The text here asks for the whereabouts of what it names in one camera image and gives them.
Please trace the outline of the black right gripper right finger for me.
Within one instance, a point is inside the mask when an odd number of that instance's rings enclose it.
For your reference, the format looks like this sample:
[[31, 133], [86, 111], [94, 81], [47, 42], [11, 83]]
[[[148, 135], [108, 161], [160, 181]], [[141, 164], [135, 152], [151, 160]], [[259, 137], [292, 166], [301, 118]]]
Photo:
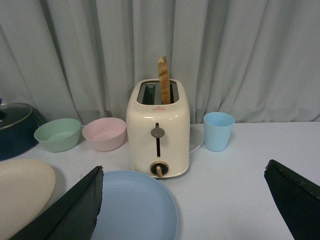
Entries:
[[320, 187], [271, 159], [264, 178], [273, 200], [295, 240], [320, 238]]

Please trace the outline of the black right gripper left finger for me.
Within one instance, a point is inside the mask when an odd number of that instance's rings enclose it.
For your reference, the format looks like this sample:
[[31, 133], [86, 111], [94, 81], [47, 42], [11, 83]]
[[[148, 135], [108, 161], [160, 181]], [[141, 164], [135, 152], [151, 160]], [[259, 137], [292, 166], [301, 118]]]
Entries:
[[12, 240], [90, 240], [103, 199], [103, 167], [96, 166]]

